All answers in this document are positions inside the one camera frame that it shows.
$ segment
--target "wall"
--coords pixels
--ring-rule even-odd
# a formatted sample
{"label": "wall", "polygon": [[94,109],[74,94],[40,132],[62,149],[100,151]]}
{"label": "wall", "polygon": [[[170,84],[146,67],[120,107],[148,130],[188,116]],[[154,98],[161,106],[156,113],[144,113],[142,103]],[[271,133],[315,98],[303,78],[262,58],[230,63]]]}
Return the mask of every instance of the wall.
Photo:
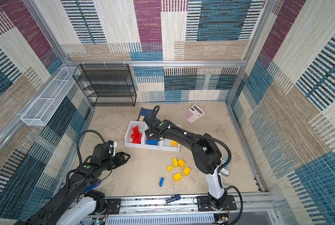
{"label": "wall", "polygon": [[[72,61],[242,60],[264,6],[264,0],[35,2]],[[131,70],[137,102],[225,100],[236,76],[234,68]]]}
{"label": "wall", "polygon": [[0,153],[0,218],[26,220],[53,196],[89,112],[74,84],[45,127],[18,131]]}
{"label": "wall", "polygon": [[22,0],[0,1],[0,132],[60,65]]}
{"label": "wall", "polygon": [[[60,65],[24,3],[0,0],[0,132]],[[0,153],[0,218],[25,220],[52,197],[89,111],[73,86],[45,127],[20,128]]]}
{"label": "wall", "polygon": [[232,102],[287,225],[335,224],[335,1],[278,0]]}

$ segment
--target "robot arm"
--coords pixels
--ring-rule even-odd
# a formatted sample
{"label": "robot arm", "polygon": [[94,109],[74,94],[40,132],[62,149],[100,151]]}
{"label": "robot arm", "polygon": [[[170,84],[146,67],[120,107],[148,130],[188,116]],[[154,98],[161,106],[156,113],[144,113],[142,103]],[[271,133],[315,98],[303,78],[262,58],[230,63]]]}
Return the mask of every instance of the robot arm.
{"label": "robot arm", "polygon": [[113,153],[114,142],[112,141],[95,146],[93,155],[88,157],[75,170],[71,170],[68,173],[68,182],[64,188],[60,189],[42,209],[32,215],[27,221],[19,220],[15,225],[77,224],[82,218],[92,212],[102,213],[106,210],[105,194],[95,190],[85,194],[81,201],[85,201],[84,205],[66,210],[86,188],[97,182],[98,176],[103,171],[116,169],[125,164],[130,158],[130,155],[122,151],[116,153],[115,156],[112,156]]}
{"label": "robot arm", "polygon": [[[216,210],[222,209],[225,206],[227,192],[221,183],[219,173],[220,169],[224,168],[231,160],[229,148],[209,134],[203,136],[193,134],[177,127],[166,119],[161,122],[156,118],[158,109],[159,106],[156,106],[153,113],[144,118],[144,122],[149,126],[149,129],[145,131],[147,140],[167,138],[191,150],[196,167],[206,174],[212,207]],[[228,160],[224,164],[221,164],[220,158],[222,155],[215,142],[221,144],[228,152]]]}

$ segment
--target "white wire mesh basket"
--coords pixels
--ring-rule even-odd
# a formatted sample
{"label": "white wire mesh basket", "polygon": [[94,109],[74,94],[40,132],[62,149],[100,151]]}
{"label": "white wire mesh basket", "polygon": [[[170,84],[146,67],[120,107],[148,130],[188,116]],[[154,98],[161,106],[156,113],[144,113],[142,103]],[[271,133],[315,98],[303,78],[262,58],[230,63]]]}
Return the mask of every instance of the white wire mesh basket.
{"label": "white wire mesh basket", "polygon": [[46,126],[75,83],[76,67],[64,67],[30,106],[21,120],[28,126]]}

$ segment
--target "wire mesh rack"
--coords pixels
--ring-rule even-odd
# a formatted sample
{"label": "wire mesh rack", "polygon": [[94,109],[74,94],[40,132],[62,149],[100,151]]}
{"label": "wire mesh rack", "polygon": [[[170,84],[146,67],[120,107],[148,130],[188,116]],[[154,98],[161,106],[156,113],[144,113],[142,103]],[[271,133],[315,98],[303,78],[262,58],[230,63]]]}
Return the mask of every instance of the wire mesh rack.
{"label": "wire mesh rack", "polygon": [[21,117],[21,120],[28,126],[46,126],[75,83],[72,76],[74,72],[76,67],[64,67]]}
{"label": "wire mesh rack", "polygon": [[128,65],[80,64],[73,77],[93,106],[135,106],[136,91]]}

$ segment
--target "beige floor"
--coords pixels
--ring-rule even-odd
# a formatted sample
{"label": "beige floor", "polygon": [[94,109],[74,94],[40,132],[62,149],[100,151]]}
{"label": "beige floor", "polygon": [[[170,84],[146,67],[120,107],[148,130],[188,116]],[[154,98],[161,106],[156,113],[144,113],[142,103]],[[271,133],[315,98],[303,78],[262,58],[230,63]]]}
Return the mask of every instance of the beige floor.
{"label": "beige floor", "polygon": [[[182,128],[192,133],[208,133],[225,142],[231,152],[232,160],[229,164],[230,175],[223,178],[224,186],[234,185],[241,192],[257,191],[257,186],[252,178],[251,171],[246,162],[245,155],[238,141],[233,124],[224,103],[199,103],[205,114],[193,124],[189,124],[181,113],[190,107],[191,103],[160,104],[157,118],[161,121],[168,119],[175,124],[181,124]],[[131,155],[127,164],[112,171],[112,174],[96,189],[106,196],[143,196],[161,194],[201,194],[208,192],[205,174],[200,172],[193,161],[191,151],[181,146],[180,152],[148,150],[139,148],[127,148],[124,146],[124,136],[130,120],[136,120],[140,108],[152,109],[155,105],[136,105],[135,107],[97,107],[89,129],[101,133],[106,141],[117,142],[116,151],[124,151]],[[91,155],[94,146],[100,143],[100,138],[94,133],[87,133],[81,145],[83,160]],[[227,156],[226,150],[218,144],[223,156]],[[172,172],[166,168],[172,164],[172,159],[182,158],[191,168],[190,174],[174,182],[173,175],[182,168],[174,168]],[[108,175],[104,171],[101,178]],[[164,184],[159,187],[160,178],[164,178]]]}

